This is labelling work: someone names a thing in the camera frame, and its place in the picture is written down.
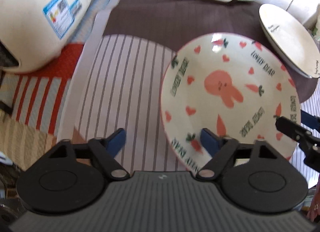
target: red striped cloth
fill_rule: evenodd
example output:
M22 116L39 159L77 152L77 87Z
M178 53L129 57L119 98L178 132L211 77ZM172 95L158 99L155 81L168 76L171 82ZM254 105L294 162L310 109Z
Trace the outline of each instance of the red striped cloth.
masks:
M70 79L83 44L68 44L61 55L42 69L16 75L12 118L25 125L56 135Z

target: plate rim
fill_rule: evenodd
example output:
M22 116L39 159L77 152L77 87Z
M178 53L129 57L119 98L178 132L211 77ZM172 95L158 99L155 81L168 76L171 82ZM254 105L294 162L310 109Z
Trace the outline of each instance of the plate rim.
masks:
M283 54L295 65L295 67L297 67L300 71L302 71L304 74L306 74L310 79L319 79L320 76L318 76L318 77L313 77L313 76L311 76L310 74L306 73L304 70L302 70L292 59L290 59L290 57L289 57L289 56L287 55L287 53L282 49L282 47L279 46L278 42L273 38L273 36L270 35L267 27L265 26L265 24L263 23L263 20L262 20L262 18L261 18L261 8L262 8L263 6L266 7L265 5L267 5L267 6L271 5L272 7L276 7L276 8L282 9L282 8L280 8L280 7L276 6L276 5L270 4L270 3L262 4L262 5L260 6L260 8L259 8L259 20L260 20L261 26L262 26L262 27L265 29L265 31L269 34L269 36L271 37L271 39L273 40L273 42L275 43L275 45L276 45L276 46L283 52ZM308 31L305 29L305 27L303 26L303 24L301 24L301 23L300 23L294 16L292 16L289 12L287 12L287 14L288 14L289 16L291 16L296 22L298 22L299 25L301 25L301 26L303 27L303 29L308 33L308 35L310 35L309 32L308 32Z

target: hand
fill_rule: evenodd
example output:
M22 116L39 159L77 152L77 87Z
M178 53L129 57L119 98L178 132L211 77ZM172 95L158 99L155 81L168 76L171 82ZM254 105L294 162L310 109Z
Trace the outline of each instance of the hand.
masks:
M320 215L320 193L318 192L312 199L307 218L313 222Z

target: label sticker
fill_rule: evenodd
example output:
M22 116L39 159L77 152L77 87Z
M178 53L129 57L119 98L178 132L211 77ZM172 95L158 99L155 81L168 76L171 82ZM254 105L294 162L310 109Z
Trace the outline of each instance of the label sticker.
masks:
M76 16L76 14L78 14L81 8L82 8L82 3L80 2L80 0L75 0L70 5L70 10L74 17Z
M43 12L60 39L75 21L67 0L51 0L43 8Z

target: qr code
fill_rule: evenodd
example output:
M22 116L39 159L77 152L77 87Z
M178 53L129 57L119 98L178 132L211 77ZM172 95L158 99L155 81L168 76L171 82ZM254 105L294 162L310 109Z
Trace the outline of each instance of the qr code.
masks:
M60 13L62 13L66 7L67 7L67 4L66 4L65 0L61 0L58 3L58 9L59 9Z

